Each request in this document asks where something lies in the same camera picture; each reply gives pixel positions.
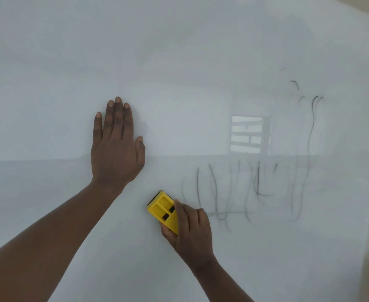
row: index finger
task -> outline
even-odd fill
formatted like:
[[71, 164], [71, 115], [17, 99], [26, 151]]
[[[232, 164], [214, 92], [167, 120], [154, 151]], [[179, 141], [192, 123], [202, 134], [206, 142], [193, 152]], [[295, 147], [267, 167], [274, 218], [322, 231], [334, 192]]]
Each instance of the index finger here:
[[179, 236], [183, 234], [187, 234], [189, 232], [188, 228], [188, 219], [187, 214], [183, 209], [182, 204], [179, 202], [179, 200], [175, 199], [174, 201], [175, 210], [177, 213], [177, 223], [179, 228]]

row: dark skin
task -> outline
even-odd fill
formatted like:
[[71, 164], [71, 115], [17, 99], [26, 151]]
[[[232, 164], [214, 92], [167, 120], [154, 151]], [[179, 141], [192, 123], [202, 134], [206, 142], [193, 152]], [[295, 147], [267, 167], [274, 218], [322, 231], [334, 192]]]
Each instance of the dark skin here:
[[[142, 137], [134, 140], [131, 107], [109, 101], [105, 121], [96, 114], [91, 165], [93, 178], [80, 193], [0, 248], [0, 301], [48, 301], [84, 239], [145, 164]], [[162, 234], [192, 270], [212, 302], [252, 301], [218, 264], [204, 210], [175, 201], [177, 236]]]

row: whiteboard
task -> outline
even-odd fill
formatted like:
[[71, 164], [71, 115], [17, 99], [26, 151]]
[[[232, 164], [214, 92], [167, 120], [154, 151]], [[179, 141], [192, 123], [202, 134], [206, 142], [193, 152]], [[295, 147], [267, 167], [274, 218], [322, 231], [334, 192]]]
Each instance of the whiteboard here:
[[210, 216], [256, 301], [357, 301], [369, 229], [369, 16], [333, 0], [0, 0], [0, 246], [91, 180], [134, 110], [144, 170], [51, 301], [207, 301], [146, 204]]

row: yellow plastic eraser handle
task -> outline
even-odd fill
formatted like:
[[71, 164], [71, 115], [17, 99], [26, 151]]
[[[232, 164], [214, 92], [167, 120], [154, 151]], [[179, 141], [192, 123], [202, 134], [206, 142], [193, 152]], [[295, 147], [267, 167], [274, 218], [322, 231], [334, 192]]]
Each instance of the yellow plastic eraser handle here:
[[178, 233], [177, 213], [173, 205], [173, 199], [164, 191], [160, 191], [155, 198], [147, 205], [148, 212], [157, 220]]

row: person's left hand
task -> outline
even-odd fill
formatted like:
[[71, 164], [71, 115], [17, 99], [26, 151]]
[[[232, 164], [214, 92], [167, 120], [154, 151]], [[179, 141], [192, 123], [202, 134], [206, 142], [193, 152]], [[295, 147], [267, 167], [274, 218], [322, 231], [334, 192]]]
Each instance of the person's left hand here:
[[145, 163], [142, 137], [134, 141], [131, 107], [120, 97], [109, 101], [102, 128], [102, 114], [98, 112], [93, 126], [91, 149], [92, 182], [101, 184], [118, 196], [127, 183], [133, 181]]

